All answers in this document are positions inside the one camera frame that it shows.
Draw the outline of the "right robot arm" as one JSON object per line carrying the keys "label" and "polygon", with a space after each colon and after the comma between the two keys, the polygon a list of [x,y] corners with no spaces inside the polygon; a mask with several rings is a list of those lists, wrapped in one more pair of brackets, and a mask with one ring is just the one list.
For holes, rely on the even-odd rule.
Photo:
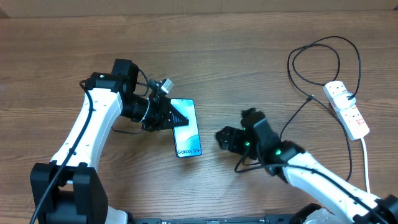
{"label": "right robot arm", "polygon": [[321,165],[292,141],[281,141],[265,114],[255,108],[241,113],[241,129],[226,126],[215,134],[220,148],[254,159],[252,170],[303,190],[316,200],[290,218],[291,223],[397,223],[397,197],[365,192]]}

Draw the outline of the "Samsung Galaxy smartphone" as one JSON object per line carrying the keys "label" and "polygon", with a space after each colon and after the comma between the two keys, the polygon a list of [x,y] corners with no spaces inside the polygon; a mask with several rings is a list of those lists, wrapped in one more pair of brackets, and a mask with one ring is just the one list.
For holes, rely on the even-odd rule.
{"label": "Samsung Galaxy smartphone", "polygon": [[188,125],[173,129],[176,156],[188,158],[202,155],[194,101],[174,98],[171,104],[188,119]]}

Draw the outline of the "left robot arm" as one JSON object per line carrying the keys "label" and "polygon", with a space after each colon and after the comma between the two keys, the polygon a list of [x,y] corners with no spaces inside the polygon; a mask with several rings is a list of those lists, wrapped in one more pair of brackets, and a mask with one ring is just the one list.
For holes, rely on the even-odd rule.
{"label": "left robot arm", "polygon": [[79,83],[85,98],[67,139],[50,162],[36,163],[31,170],[31,223],[134,223],[130,212],[109,206],[98,177],[114,122],[123,116],[148,132],[189,124],[166,96],[172,88],[169,79],[146,80],[146,92],[135,93],[142,72],[131,60],[117,58],[111,73],[94,72]]}

